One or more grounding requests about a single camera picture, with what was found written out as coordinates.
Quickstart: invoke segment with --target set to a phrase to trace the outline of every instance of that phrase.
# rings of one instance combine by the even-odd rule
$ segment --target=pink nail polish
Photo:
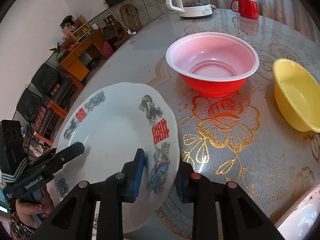
[[[40,204],[36,205],[36,210],[37,211],[42,211],[43,210],[42,205],[40,205]]]
[[[41,217],[46,218],[47,216],[48,216],[48,214],[46,212],[41,213]]]

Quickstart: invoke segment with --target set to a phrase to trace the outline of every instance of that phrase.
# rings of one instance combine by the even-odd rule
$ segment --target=wooden desk
[[[81,60],[79,60],[79,56],[87,51],[89,56],[92,58],[97,56],[101,57],[101,55],[103,55],[103,44],[105,41],[106,38],[101,29],[95,30],[89,37],[81,41],[81,43],[72,52],[70,52],[70,54],[62,62],[59,63],[58,67],[64,68],[75,78],[82,81],[89,73],[89,70],[81,62]],[[91,45],[95,45],[100,53],[98,53],[95,48],[89,48]]]

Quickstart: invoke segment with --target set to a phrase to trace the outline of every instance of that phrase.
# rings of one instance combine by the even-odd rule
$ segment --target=yellow plastic basin
[[[286,121],[301,132],[320,132],[320,86],[298,63],[280,58],[273,63],[275,98]]]

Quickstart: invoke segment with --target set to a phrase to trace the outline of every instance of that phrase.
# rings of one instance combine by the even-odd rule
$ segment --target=kettle label
[[[211,10],[210,9],[204,9],[204,10],[202,10],[202,15],[208,15],[208,14],[210,14],[211,12],[210,12]]]

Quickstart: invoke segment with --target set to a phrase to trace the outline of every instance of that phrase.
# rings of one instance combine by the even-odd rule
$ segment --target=hand
[[[19,199],[16,201],[16,212],[19,219],[25,225],[33,228],[38,228],[39,225],[33,220],[31,215],[41,214],[41,216],[45,218],[54,209],[53,201],[47,191],[46,185],[41,188],[41,193],[42,199],[40,200],[40,204],[22,202]]]

